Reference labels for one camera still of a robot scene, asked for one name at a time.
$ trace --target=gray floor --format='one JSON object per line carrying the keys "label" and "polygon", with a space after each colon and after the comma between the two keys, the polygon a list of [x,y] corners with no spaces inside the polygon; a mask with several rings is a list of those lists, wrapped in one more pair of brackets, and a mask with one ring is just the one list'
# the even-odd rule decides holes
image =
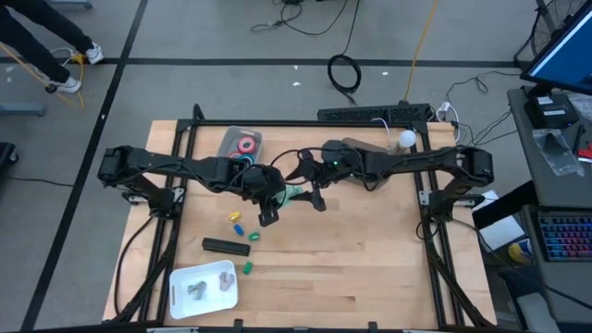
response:
{"label": "gray floor", "polygon": [[[119,57],[139,3],[96,0],[91,11],[70,6],[60,9],[100,43],[107,56]],[[340,0],[308,0],[294,25],[320,30],[334,18],[340,4]],[[363,1],[348,55],[411,59],[431,4],[430,0]],[[285,28],[249,31],[253,24],[278,19],[279,8],[267,0],[149,0],[130,56],[329,58],[343,49],[353,1],[333,30],[320,37]],[[534,1],[526,0],[442,1],[420,58],[509,61],[529,32],[534,8]],[[65,46],[43,28],[19,19],[48,48]],[[0,117],[0,141],[15,143],[21,157],[10,175],[73,183],[115,66],[86,68],[84,110],[46,94],[38,82],[14,66],[0,65],[0,101],[43,102],[49,111],[46,117]],[[336,75],[351,80],[349,70],[337,68]],[[409,100],[438,107],[453,82],[488,70],[418,68]],[[363,67],[362,71],[362,85],[355,94],[360,105],[396,104],[402,98],[409,68]],[[517,73],[515,69],[503,71]],[[497,75],[483,80],[488,94],[472,83],[451,94],[461,122],[475,130],[506,112],[506,91],[523,84],[515,77]],[[113,145],[143,146],[151,121],[189,117],[194,103],[209,118],[244,119],[314,119],[319,108],[349,106],[331,87],[324,66],[128,65],[36,328],[100,322],[129,210],[117,191],[104,190],[95,178],[100,154]],[[491,137],[513,129],[510,118]],[[495,157],[497,178],[491,188],[499,194],[529,179],[517,136],[485,148]],[[20,328],[70,189],[15,181],[5,181],[2,187],[0,331],[7,331]]]}

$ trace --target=wooden tabletop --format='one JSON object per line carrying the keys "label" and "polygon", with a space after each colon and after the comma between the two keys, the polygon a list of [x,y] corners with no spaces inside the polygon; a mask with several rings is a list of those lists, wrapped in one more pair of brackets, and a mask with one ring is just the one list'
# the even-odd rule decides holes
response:
{"label": "wooden tabletop", "polygon": [[[176,121],[153,122],[146,149],[170,154],[175,127]],[[450,124],[430,123],[428,127],[432,149],[454,145]],[[192,158],[216,155],[226,129],[199,127]],[[263,133],[260,163],[269,163],[288,149],[321,146],[331,139],[351,137],[380,146],[388,143],[387,133],[380,128],[251,129]],[[391,132],[396,138],[398,131]],[[287,175],[296,164],[296,158],[286,157],[276,167]],[[442,172],[437,175],[440,188],[451,179]],[[162,176],[146,177],[164,185]],[[310,203],[293,203],[279,211],[278,222],[260,228],[258,205],[230,193],[213,194],[190,181],[175,269],[232,261],[237,267],[239,303],[230,310],[182,320],[172,319],[167,312],[166,324],[229,327],[234,319],[241,318],[246,327],[367,327],[369,321],[376,321],[380,328],[436,328],[425,247],[415,236],[420,215],[413,174],[395,175],[373,192],[342,181],[322,193],[327,202],[325,212],[316,212]],[[237,210],[242,213],[240,223],[247,234],[256,230],[261,233],[258,242],[250,242],[251,255],[205,252],[204,237],[247,242],[228,221],[228,214]],[[468,209],[455,208],[454,215],[473,224]],[[130,208],[122,246],[147,216],[145,204]],[[120,306],[127,303],[146,277],[155,225],[153,222],[129,248],[122,267]],[[448,231],[459,284],[485,318],[495,323],[475,232],[458,224],[448,224]],[[241,273],[247,261],[253,262],[249,276]],[[448,300],[448,288],[440,282]],[[160,281],[154,287],[149,318],[155,317],[159,289]],[[450,302],[445,305],[448,322],[453,323]],[[112,285],[104,318],[113,316]]]}

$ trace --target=sneaker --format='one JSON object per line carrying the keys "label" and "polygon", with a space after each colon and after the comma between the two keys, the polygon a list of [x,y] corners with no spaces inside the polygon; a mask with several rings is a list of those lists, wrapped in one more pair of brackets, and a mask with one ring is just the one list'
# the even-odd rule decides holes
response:
{"label": "sneaker", "polygon": [[68,80],[64,83],[55,81],[49,81],[49,83],[54,84],[59,92],[64,93],[76,93],[78,90],[80,90],[80,87],[82,86],[82,82],[72,77],[69,77]]}
{"label": "sneaker", "polygon": [[85,54],[91,65],[94,65],[105,59],[105,56],[103,55],[103,49],[95,42],[92,43],[92,49],[86,50]]}

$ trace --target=person's leg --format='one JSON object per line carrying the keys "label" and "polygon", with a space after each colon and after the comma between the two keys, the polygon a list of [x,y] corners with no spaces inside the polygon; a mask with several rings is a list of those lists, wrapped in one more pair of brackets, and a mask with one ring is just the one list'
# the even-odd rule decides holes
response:
{"label": "person's leg", "polygon": [[0,42],[12,46],[27,61],[55,82],[66,82],[70,72],[61,67],[54,56],[29,31],[0,6]]}
{"label": "person's leg", "polygon": [[44,26],[68,42],[83,55],[86,51],[93,49],[93,40],[85,35],[76,24],[47,5],[44,0],[5,0],[5,3],[27,19]]}

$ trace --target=computer screen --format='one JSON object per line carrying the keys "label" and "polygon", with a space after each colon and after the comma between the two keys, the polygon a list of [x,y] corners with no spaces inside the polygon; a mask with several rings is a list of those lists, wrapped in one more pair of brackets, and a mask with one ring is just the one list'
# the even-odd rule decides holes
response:
{"label": "computer screen", "polygon": [[582,5],[566,24],[521,78],[592,94],[592,1]]}

